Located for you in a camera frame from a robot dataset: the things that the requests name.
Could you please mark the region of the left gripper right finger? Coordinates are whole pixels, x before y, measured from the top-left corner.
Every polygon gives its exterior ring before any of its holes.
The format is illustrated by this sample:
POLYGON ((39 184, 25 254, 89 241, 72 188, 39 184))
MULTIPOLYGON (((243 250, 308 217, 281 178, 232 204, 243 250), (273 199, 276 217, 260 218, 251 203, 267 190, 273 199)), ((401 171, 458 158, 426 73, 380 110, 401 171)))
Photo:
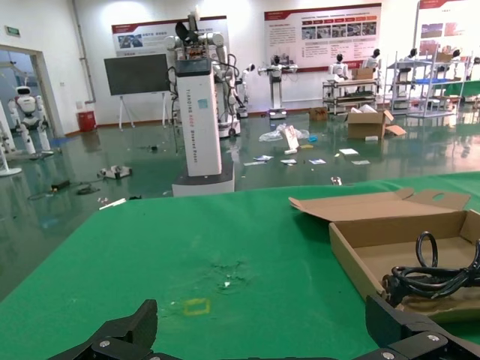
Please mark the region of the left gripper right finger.
POLYGON ((360 359, 478 359, 479 345, 450 334, 418 313, 393 308, 379 295, 365 301, 367 332, 378 346, 360 359))

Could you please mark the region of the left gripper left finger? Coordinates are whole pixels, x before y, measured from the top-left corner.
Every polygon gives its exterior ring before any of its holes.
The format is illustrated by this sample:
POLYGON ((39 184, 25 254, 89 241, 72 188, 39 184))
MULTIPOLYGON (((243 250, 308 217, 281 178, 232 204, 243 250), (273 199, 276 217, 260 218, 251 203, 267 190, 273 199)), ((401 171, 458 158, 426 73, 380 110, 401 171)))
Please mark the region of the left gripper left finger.
POLYGON ((52 358, 158 359, 152 350, 157 330, 158 305, 147 299, 134 314, 106 321, 88 340, 52 358))

